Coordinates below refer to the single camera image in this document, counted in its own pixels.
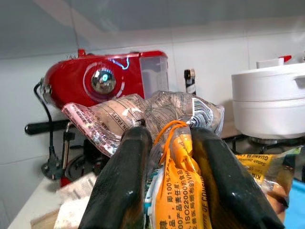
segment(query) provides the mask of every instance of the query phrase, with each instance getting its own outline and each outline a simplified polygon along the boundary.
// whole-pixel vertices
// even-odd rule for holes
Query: red appliance
[[[167,56],[161,51],[94,55],[79,49],[77,58],[53,65],[41,86],[44,99],[60,109],[134,93],[149,98],[157,90],[168,91]]]

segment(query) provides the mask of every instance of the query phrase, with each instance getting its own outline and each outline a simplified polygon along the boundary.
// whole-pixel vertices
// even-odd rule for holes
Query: blue object
[[[305,229],[305,183],[294,180],[289,197],[284,225],[286,229]]]

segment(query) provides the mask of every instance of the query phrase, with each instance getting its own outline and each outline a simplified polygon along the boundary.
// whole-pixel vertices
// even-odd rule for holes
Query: yellow label
[[[174,161],[171,153],[166,153],[163,182],[155,204],[156,228],[212,229],[204,182],[190,167],[199,168],[188,156],[189,144],[187,149],[178,137],[173,145],[179,159]]]
[[[236,155],[237,159],[248,169],[258,184],[264,180],[274,155],[243,154]]]

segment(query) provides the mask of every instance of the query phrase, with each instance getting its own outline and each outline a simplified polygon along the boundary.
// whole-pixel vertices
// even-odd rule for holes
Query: black handle
[[[56,130],[64,130],[67,127],[69,120],[59,120],[59,121],[53,121],[53,131]],[[24,131],[28,135],[37,135],[42,134],[50,131],[50,125],[49,122],[44,123],[30,123],[27,124],[24,128]]]

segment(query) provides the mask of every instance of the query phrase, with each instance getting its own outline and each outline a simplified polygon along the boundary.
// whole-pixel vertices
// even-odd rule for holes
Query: red stand mixer
[[[59,109],[72,102],[93,106],[129,94],[150,98],[158,90],[168,91],[167,56],[162,51],[94,55],[79,49],[77,58],[54,64],[34,87],[34,93],[46,110],[49,121],[28,124],[25,127],[25,132],[29,135],[50,132],[50,158],[41,167],[44,175],[53,180],[64,176],[68,164],[69,142],[74,139],[74,133],[69,131],[72,123],[69,120],[52,121],[45,101]],[[53,131],[62,129],[66,130],[60,161],[54,151]],[[99,152],[93,151],[90,148],[92,153],[89,154],[97,158]]]

